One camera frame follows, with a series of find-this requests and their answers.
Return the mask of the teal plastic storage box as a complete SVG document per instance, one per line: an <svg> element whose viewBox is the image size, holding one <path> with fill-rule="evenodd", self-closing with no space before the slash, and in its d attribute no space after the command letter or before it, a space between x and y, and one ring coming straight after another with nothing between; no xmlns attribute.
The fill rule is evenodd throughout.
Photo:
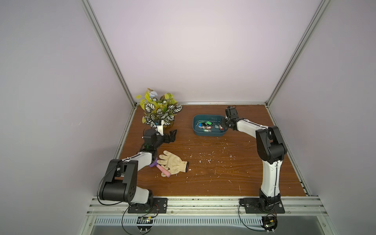
<svg viewBox="0 0 376 235"><path fill-rule="evenodd" d="M221 137L227 131L227 128L222 124L224 119L221 115L195 115L193 131L197 136Z"/></svg>

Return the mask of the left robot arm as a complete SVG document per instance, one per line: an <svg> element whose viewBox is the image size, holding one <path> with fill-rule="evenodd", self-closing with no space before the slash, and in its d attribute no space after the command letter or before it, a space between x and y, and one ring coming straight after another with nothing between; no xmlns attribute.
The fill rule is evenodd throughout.
<svg viewBox="0 0 376 235"><path fill-rule="evenodd" d="M156 163L158 148L162 144L175 142L176 134L177 130L162 135L156 129L148 129L144 132L144 143L136 155L111 160L97 189L99 203L106 205L103 201L113 201L112 205L125 202L152 207L152 191L137 186L138 171Z"/></svg>

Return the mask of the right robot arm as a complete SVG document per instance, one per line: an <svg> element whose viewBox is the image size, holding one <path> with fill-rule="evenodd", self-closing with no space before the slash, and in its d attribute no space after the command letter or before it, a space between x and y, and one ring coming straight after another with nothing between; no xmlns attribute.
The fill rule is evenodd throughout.
<svg viewBox="0 0 376 235"><path fill-rule="evenodd" d="M257 153L262 160L262 183L259 190L259 203L264 210L272 209L281 201L280 174L287 148L277 126L265 126L226 115L221 125L248 134L256 139Z"/></svg>

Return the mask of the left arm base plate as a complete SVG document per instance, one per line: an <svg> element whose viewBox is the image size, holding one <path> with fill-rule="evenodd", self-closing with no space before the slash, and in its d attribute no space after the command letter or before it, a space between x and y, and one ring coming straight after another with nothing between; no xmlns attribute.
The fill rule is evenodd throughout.
<svg viewBox="0 0 376 235"><path fill-rule="evenodd" d="M165 197L154 197L146 204L136 203L129 207L129 214L148 214L148 213L161 213L164 214L167 211L168 199Z"/></svg>

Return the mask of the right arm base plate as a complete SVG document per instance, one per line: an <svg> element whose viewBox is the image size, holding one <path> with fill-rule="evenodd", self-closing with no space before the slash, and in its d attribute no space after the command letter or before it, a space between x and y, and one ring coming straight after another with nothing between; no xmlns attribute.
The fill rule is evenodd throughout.
<svg viewBox="0 0 376 235"><path fill-rule="evenodd" d="M283 203L280 199L264 200L262 198L241 198L239 200L239 204L241 208L245 209L245 212L247 214L286 213Z"/></svg>

